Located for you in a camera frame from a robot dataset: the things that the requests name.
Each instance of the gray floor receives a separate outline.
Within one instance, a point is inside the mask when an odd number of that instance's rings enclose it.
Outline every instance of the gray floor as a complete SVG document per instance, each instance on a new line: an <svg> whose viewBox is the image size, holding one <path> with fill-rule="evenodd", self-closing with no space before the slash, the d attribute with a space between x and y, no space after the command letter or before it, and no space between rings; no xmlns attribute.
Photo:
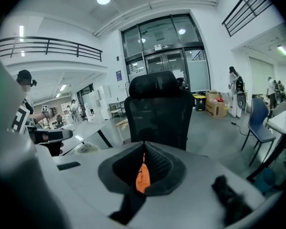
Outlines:
<svg viewBox="0 0 286 229"><path fill-rule="evenodd" d="M236 125L231 124L232 121L236 122L241 127L242 133L247 134L248 120L249 114L245 112L238 119L233 118L230 114L222 118L213 118L207 112L193 110L186 150L194 154L206 155L220 162L239 176L246 178L261 164L270 146L270 143L263 144L254 163L249 167L249 163L254 155L255 150L253 150L253 147L256 139L254 136L250 136L241 152L245 136L240 134ZM114 121L117 123L120 121L120 118L117 117ZM123 140L130 138L129 126L122 131L120 127L117 128L114 125L113 119L105 121L105 127L101 130L113 147L120 146ZM276 135L277 141L280 138L280 134L276 131L273 131L273 133ZM100 149L108 148L98 133L94 134L89 139L89 142ZM283 165L284 160L286 160L286 152L283 152L271 167L276 173L277 184L280 184L286 177L286 168Z"/></svg>

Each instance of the glass entrance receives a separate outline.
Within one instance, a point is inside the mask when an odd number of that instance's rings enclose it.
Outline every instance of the glass entrance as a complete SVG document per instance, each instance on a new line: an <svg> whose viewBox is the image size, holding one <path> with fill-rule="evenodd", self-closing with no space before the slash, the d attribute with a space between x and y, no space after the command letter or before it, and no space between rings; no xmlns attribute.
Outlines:
<svg viewBox="0 0 286 229"><path fill-rule="evenodd" d="M171 71L176 78L185 77L185 63L181 50L159 53L145 58L148 73Z"/></svg>

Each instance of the black cap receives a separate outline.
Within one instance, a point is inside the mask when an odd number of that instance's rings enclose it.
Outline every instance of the black cap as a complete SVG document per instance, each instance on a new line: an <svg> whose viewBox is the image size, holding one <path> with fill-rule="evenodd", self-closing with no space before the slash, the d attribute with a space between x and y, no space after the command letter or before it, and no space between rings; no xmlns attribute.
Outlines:
<svg viewBox="0 0 286 229"><path fill-rule="evenodd" d="M31 73L27 70L19 71L19 73L17 75L17 80L24 80L24 79L27 79L30 81L32 80Z"/></svg>

